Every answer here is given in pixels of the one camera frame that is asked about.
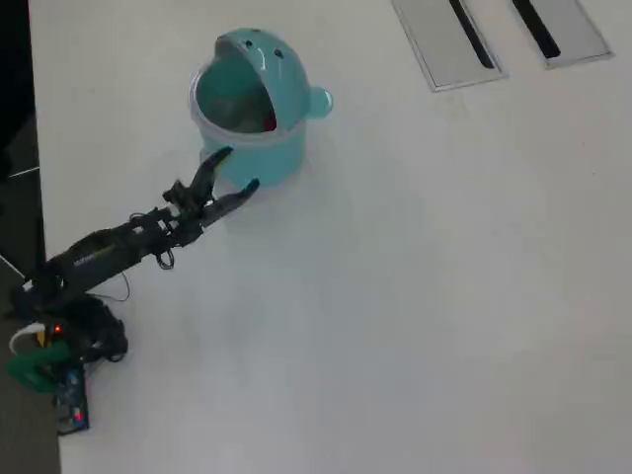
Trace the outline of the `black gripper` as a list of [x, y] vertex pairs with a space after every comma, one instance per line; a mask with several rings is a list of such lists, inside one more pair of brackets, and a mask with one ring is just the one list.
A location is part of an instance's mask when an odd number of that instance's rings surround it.
[[181, 199], [166, 197], [171, 212], [169, 236], [171, 246], [192, 244], [209, 226], [248, 201], [260, 187], [260, 181], [253, 179], [237, 193], [219, 198], [212, 195], [216, 172], [232, 151], [232, 147], [226, 146], [203, 156], [189, 185], [193, 204], [184, 204]]

